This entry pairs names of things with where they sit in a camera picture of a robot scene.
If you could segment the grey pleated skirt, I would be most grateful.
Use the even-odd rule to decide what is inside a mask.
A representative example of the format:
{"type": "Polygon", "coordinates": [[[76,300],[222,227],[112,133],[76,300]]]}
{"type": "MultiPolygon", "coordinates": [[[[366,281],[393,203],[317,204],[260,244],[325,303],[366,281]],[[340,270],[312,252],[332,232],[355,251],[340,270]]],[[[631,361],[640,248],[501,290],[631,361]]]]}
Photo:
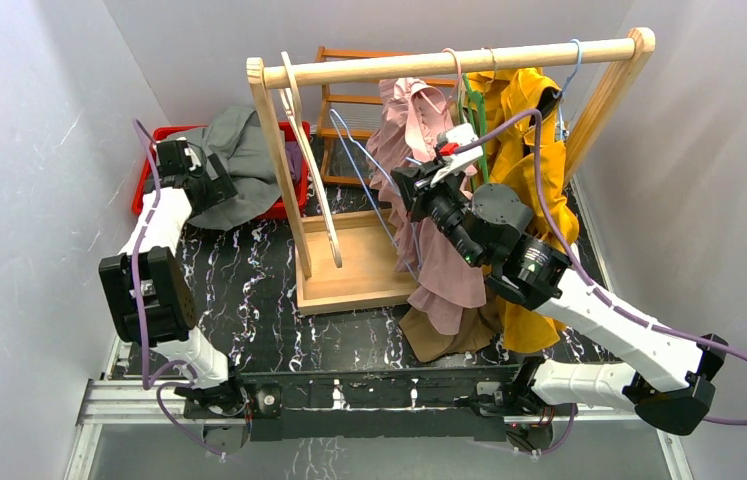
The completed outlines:
{"type": "Polygon", "coordinates": [[[236,190],[231,198],[194,212],[190,225],[228,231],[264,214],[281,198],[271,154],[253,108],[231,106],[208,126],[180,131],[168,138],[184,138],[193,144],[211,179],[218,175],[207,158],[217,156],[236,190]]]}

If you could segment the pink skirt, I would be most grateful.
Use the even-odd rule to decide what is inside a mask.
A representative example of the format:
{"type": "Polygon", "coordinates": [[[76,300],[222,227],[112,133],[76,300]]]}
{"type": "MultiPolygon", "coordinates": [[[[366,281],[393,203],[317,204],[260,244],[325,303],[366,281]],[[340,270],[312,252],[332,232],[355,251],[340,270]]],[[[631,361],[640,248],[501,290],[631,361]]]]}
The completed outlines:
{"type": "Polygon", "coordinates": [[[380,165],[370,186],[379,201],[391,205],[388,222],[395,228],[399,256],[395,269],[410,267],[417,274],[418,288],[409,304],[425,313],[440,333],[453,335],[463,310],[486,303],[482,270],[469,266],[430,219],[411,223],[398,189],[390,183],[394,168],[434,158],[438,134],[453,128],[447,100],[419,78],[386,79],[378,88],[381,125],[366,150],[380,165]]]}

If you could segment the purple pleated skirt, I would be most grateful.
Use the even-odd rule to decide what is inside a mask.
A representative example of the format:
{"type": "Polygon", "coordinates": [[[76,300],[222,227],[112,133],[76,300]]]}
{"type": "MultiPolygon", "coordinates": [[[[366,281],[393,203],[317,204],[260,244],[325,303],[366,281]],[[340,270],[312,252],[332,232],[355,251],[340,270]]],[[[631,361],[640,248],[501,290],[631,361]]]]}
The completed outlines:
{"type": "Polygon", "coordinates": [[[286,160],[294,184],[298,184],[303,176],[303,154],[297,141],[285,143],[286,160]]]}

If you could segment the green hanger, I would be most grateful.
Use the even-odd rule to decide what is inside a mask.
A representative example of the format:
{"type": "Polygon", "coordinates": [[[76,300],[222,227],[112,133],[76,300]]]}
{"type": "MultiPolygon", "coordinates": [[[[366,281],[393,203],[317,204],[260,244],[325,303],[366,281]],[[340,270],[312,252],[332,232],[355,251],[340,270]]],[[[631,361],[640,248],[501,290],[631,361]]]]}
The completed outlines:
{"type": "MultiPolygon", "coordinates": [[[[462,120],[472,126],[478,137],[488,132],[484,95],[472,87],[466,73],[461,74],[459,108],[462,120]]],[[[476,163],[476,169],[477,173],[470,180],[471,190],[488,181],[489,168],[485,146],[482,146],[482,155],[476,163]]]]}

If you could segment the beige wooden hanger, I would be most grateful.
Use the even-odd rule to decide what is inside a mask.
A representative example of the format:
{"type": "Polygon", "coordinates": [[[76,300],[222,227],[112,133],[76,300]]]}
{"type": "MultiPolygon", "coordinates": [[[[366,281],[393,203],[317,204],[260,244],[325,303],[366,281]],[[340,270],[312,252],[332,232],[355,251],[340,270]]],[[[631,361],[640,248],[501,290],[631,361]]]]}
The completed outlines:
{"type": "Polygon", "coordinates": [[[326,235],[331,249],[332,258],[336,268],[343,266],[340,244],[335,228],[332,211],[329,207],[326,189],[316,165],[315,156],[310,145],[309,136],[303,128],[301,113],[303,110],[299,87],[294,75],[293,65],[286,51],[280,53],[289,86],[279,91],[280,99],[294,134],[297,138],[300,151],[305,164],[311,174],[314,192],[322,210],[323,222],[326,227],[326,235]]]}

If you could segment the pink hanger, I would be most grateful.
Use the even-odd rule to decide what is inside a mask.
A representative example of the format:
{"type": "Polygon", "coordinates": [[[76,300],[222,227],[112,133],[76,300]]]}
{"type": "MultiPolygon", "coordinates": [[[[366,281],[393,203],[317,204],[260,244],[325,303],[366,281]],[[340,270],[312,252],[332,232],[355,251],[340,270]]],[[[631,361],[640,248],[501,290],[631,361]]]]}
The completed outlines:
{"type": "Polygon", "coordinates": [[[458,99],[458,96],[460,95],[461,89],[462,89],[462,83],[463,83],[463,73],[462,73],[462,64],[460,61],[460,58],[458,56],[458,52],[455,51],[452,48],[444,48],[442,50],[442,53],[449,54],[452,57],[452,60],[455,65],[455,84],[452,87],[450,94],[447,97],[447,103],[451,104],[453,101],[456,101],[458,99]]]}

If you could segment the brown skirt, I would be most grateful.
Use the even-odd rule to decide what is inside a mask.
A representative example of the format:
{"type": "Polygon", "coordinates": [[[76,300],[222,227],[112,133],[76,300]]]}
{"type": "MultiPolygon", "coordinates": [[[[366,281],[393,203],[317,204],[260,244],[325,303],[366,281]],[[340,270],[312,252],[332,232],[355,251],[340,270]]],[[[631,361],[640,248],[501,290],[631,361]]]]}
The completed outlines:
{"type": "Polygon", "coordinates": [[[399,327],[415,356],[428,363],[457,353],[477,353],[502,333],[495,294],[489,294],[482,307],[465,309],[455,334],[440,333],[425,313],[412,307],[399,327]]]}

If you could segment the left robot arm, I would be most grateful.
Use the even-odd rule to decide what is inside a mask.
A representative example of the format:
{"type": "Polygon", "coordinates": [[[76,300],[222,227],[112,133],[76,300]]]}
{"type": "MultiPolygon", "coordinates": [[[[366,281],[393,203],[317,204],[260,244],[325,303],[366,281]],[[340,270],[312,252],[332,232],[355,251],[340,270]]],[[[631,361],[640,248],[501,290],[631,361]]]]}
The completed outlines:
{"type": "Polygon", "coordinates": [[[197,328],[195,300],[177,259],[187,221],[237,193],[220,159],[185,137],[151,141],[151,176],[128,240],[99,264],[119,338],[165,357],[186,383],[176,394],[222,416],[243,413],[249,396],[227,355],[197,328]]]}

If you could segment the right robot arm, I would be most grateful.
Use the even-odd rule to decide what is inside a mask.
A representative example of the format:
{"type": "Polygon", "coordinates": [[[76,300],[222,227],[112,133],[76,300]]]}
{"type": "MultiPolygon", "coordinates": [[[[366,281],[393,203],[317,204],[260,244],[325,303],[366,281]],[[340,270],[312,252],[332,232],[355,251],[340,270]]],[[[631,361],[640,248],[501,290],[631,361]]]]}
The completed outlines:
{"type": "Polygon", "coordinates": [[[536,414],[562,404],[635,413],[662,431],[691,434],[710,411],[713,376],[724,356],[706,345],[630,320],[630,307],[589,286],[572,259],[526,233],[534,216],[517,193],[485,184],[465,197],[461,174],[429,162],[397,167],[392,178],[413,220],[431,220],[470,266],[490,269],[484,283],[498,297],[576,329],[615,356],[615,363],[526,359],[513,381],[472,401],[488,415],[536,414]]]}

